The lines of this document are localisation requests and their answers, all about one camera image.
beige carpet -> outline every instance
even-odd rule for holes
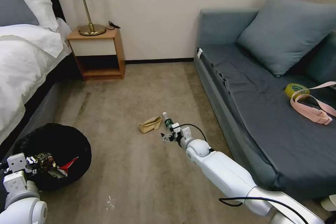
[[[222,193],[183,150],[162,142],[163,124],[140,133],[138,123],[164,111],[199,126],[213,148],[230,155],[193,63],[128,65],[124,80],[65,83],[57,122],[87,136],[92,164],[78,182],[42,194],[47,224],[268,223],[245,206],[221,204]]]

plastic bottle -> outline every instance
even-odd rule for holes
[[[173,120],[168,118],[166,112],[163,112],[162,116],[163,116],[163,119],[165,121],[164,124],[166,125],[167,129],[169,129],[170,131],[173,131],[173,129],[172,129],[173,128],[172,125],[174,124]]]

nightstand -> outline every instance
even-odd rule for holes
[[[84,81],[124,78],[125,58],[119,29],[83,36],[77,28],[67,39]]]

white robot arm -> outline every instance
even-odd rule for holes
[[[10,156],[7,162],[13,173],[3,180],[8,195],[5,210],[0,213],[0,224],[44,224],[48,207],[40,200],[34,182],[26,181],[24,154]]]
[[[314,213],[283,192],[258,187],[250,173],[222,152],[214,151],[206,141],[193,139],[189,127],[170,125],[173,133],[162,135],[164,141],[177,141],[187,157],[227,197],[245,204],[255,214],[266,216],[272,208],[277,212],[271,224],[322,224]]]

brown paper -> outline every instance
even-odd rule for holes
[[[148,131],[151,130],[156,130],[160,127],[161,125],[161,121],[162,121],[162,117],[158,116],[158,117],[153,117],[149,120],[147,120],[146,122],[139,124],[139,130],[145,134]]]

